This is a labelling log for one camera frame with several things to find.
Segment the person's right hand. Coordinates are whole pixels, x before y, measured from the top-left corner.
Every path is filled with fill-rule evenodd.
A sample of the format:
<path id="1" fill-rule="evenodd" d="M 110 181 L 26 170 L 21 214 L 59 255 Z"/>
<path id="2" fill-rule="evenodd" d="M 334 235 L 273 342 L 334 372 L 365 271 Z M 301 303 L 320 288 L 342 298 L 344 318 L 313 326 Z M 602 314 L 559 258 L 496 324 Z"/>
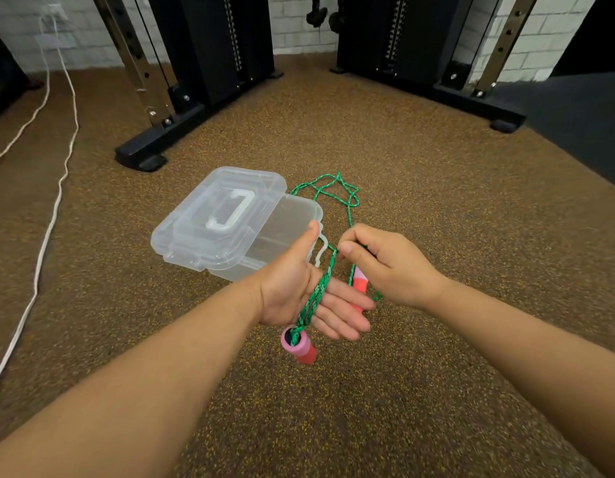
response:
<path id="1" fill-rule="evenodd" d="M 338 245 L 367 245 L 374 252 L 374 278 L 369 282 L 397 305 L 430 310 L 451 287 L 414 243 L 396 232 L 356 224 Z"/>

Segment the person's left hand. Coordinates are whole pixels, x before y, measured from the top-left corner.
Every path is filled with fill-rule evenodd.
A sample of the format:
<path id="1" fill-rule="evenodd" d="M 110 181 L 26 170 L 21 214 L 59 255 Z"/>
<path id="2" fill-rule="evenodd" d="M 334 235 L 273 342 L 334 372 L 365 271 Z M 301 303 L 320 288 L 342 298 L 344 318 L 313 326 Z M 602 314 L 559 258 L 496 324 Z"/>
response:
<path id="1" fill-rule="evenodd" d="M 298 314 L 312 294 L 323 272 L 311 263 L 292 264 L 287 249 L 274 262 L 256 272 L 263 310 L 261 323 L 269 326 L 288 326 L 295 324 Z M 321 303 L 344 300 L 363 314 L 375 308 L 374 302 L 366 294 L 351 288 L 336 278 L 331 278 Z M 311 326 L 318 330 L 318 309 L 312 318 Z M 323 334 L 335 340 L 358 340 L 362 334 Z"/>

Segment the green jump rope red handles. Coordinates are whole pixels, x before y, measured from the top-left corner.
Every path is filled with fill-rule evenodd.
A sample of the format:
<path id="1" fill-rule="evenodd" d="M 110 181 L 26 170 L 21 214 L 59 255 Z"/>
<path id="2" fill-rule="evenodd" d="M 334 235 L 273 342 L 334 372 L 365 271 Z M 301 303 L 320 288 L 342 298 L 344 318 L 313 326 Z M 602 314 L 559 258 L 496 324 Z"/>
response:
<path id="1" fill-rule="evenodd" d="M 297 196 L 304 189 L 312 189 L 314 191 L 313 201 L 317 201 L 319 196 L 326 196 L 343 204 L 347 211 L 349 226 L 352 226 L 351 211 L 360 204 L 358 198 L 359 188 L 354 184 L 346 182 L 340 172 L 336 175 L 323 174 L 310 182 L 302 182 L 296 185 L 290 194 Z M 315 266 L 318 267 L 320 265 L 321 257 L 326 250 L 332 251 L 330 262 L 324 275 L 320 278 L 303 309 L 298 314 L 296 324 L 285 328 L 280 337 L 283 349 L 291 354 L 297 362 L 306 365 L 314 364 L 318 356 L 318 352 L 307 334 L 306 328 L 311 324 L 312 318 L 325 295 L 332 277 L 335 258 L 338 254 L 338 250 L 329 244 L 328 239 L 322 232 L 319 233 L 319 239 L 322 245 L 316 254 Z"/>

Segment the person's right forearm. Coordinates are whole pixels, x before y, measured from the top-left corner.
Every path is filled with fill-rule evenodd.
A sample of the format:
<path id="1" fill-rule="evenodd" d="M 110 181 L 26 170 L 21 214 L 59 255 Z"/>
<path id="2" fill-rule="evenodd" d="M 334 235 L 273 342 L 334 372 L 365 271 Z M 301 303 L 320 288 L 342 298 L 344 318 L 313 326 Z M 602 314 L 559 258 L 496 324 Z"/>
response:
<path id="1" fill-rule="evenodd" d="M 615 353 L 437 275 L 420 303 L 499 371 L 580 454 L 615 478 Z"/>

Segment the person's left forearm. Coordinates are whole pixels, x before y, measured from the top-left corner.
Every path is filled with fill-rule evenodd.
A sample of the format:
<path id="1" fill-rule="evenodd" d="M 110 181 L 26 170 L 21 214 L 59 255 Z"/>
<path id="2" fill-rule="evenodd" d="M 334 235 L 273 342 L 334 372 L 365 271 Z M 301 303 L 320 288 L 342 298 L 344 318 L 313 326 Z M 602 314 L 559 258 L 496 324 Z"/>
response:
<path id="1" fill-rule="evenodd" d="M 0 442 L 0 478 L 166 476 L 263 307 L 247 278 L 115 358 Z"/>

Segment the clear plastic box with lid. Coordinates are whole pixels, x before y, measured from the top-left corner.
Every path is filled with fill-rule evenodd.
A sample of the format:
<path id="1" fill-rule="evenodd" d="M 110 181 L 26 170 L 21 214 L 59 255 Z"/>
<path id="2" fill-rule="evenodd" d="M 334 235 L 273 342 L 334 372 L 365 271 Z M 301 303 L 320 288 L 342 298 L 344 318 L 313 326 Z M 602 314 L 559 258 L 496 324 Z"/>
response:
<path id="1" fill-rule="evenodd" d="M 213 170 L 156 228 L 151 247 L 166 263 L 239 281 L 283 254 L 323 209 L 287 193 L 283 176 Z"/>

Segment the black equipment base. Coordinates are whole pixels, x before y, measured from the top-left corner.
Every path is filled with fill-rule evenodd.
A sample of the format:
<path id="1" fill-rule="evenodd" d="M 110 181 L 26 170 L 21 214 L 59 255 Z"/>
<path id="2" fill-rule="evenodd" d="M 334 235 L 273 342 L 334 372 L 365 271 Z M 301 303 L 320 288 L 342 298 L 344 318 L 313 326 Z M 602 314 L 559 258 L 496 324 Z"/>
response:
<path id="1" fill-rule="evenodd" d="M 26 92 L 43 86 L 43 81 L 28 77 L 0 38 L 0 116 Z"/>

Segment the white wall outlet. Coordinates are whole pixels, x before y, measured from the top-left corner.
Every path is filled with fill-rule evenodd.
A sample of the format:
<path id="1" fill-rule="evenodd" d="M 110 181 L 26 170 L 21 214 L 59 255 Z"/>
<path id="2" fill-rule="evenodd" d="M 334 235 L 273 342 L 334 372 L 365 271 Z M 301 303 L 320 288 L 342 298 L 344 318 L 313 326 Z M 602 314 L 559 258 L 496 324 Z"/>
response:
<path id="1" fill-rule="evenodd" d="M 69 21 L 69 17 L 67 16 L 62 4 L 59 2 L 51 2 L 42 5 L 40 7 L 40 16 L 44 22 L 48 23 L 62 23 Z"/>

